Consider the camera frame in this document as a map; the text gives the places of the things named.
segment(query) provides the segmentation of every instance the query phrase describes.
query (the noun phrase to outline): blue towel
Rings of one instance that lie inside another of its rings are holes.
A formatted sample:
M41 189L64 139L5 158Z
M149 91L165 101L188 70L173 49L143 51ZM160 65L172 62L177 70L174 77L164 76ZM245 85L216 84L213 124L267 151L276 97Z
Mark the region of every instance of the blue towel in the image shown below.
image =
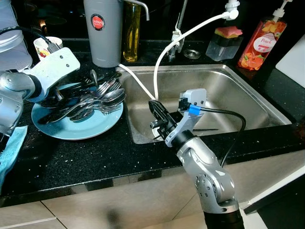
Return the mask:
M22 146L27 131L28 126L16 127L6 144L6 148L0 155L0 195L4 178L14 167L17 155Z

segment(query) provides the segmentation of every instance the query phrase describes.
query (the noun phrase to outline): white cup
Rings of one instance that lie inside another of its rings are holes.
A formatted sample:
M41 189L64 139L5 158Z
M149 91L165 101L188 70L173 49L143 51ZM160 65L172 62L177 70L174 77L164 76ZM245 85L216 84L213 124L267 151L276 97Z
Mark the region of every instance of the white cup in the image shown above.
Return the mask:
M62 40L58 37L47 37L52 43L57 44L60 48L63 47L62 45ZM43 38L38 38L36 40L34 40L34 46L36 49L36 52L38 54L39 59L42 61L46 56L48 56L50 54L50 52L48 51L48 45L47 43L44 41Z

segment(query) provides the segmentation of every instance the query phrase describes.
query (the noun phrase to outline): red circular logo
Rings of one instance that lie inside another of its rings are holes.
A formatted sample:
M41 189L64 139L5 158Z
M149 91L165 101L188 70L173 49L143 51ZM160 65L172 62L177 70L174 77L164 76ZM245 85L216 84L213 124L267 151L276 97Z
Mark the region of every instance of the red circular logo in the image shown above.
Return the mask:
M91 16L91 24L97 31L101 31L105 27L104 19L98 14L94 14Z

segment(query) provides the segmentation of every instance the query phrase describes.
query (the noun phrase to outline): white tube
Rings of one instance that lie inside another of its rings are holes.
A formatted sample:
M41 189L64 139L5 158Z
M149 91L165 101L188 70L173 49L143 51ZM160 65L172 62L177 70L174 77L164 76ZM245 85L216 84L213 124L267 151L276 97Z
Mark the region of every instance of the white tube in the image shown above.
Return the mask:
M154 68L154 72L153 72L153 88L154 88L154 95L155 95L155 99L158 100L159 99L159 93L158 93L158 83L157 83L157 75L158 75L158 69L159 69L159 65L161 63L162 58L166 55L166 53L175 45L177 44L180 40L182 40L184 37L190 35L191 33L195 32L196 30L198 30L199 28L203 27L204 25L213 22L217 19L221 19L221 18L228 18L229 17L229 12L224 12L222 14L219 14L215 17L212 17L200 24L198 24L197 26L195 26L194 28L190 29L189 31L185 32L184 34L182 34L180 37L178 37L176 40L174 40L172 43L170 43L164 50L163 52L160 54L157 63L155 65Z
M139 78L123 64L119 64L119 67L123 68L125 71L127 71L132 77L136 80L136 82L139 84L139 86L146 92L146 94L153 100L155 100L155 97L148 91L148 89L144 86L144 84L139 80Z

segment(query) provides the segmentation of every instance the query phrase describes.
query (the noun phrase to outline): yellow bottle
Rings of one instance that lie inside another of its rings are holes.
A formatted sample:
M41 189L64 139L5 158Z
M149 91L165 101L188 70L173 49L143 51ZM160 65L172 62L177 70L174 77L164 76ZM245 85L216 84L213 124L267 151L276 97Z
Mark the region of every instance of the yellow bottle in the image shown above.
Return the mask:
M125 4L126 34L123 55L128 62L136 62L138 60L141 6L131 2L125 2Z

